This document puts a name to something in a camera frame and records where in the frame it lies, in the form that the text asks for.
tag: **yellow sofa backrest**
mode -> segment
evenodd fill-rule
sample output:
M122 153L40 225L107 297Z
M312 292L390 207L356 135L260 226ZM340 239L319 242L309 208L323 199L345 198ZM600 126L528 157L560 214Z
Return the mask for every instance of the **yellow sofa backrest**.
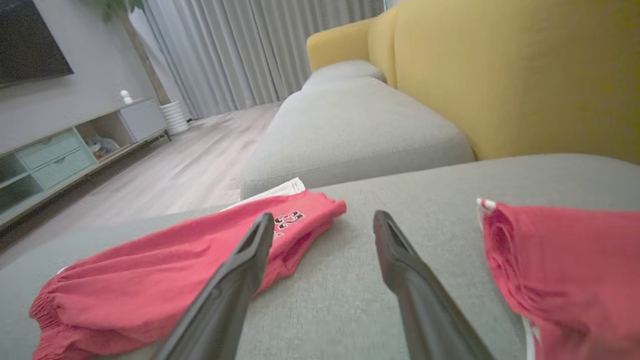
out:
M400 6L393 7L371 19L367 42L369 61L384 73L387 84L396 87L396 20Z
M639 1L398 10L397 89L455 123L479 159L584 152L640 164Z

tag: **television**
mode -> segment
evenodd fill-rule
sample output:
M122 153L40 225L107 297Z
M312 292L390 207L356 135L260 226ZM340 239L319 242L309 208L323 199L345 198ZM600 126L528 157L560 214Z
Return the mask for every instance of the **television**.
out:
M33 0L0 0L0 88L73 73Z

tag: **white wall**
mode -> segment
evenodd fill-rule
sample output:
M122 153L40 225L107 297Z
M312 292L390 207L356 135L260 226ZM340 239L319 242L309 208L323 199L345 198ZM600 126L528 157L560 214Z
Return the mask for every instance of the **white wall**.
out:
M121 89L155 97L117 20L82 0L34 2L75 74L0 89L0 152L121 106Z

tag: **gray curtain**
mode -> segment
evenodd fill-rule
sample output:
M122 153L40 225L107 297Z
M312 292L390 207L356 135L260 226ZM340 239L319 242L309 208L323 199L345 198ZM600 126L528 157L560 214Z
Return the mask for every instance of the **gray curtain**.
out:
M198 117L285 99L309 77L307 37L373 17L381 0L148 0L176 84Z

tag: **sofa armrest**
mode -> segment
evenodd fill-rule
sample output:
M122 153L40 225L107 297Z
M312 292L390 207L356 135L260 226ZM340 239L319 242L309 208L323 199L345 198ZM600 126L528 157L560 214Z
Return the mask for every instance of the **sofa armrest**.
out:
M369 60L369 24L361 20L320 31L307 39L307 56L311 71L346 60Z

